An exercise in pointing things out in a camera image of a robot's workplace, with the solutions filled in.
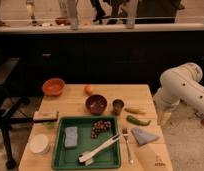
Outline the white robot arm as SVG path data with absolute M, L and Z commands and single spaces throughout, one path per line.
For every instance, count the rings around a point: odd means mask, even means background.
M 200 84 L 202 69 L 196 63 L 185 63 L 164 71 L 161 87 L 153 96 L 157 111 L 157 124 L 164 125 L 181 100 L 204 117 L 204 86 Z

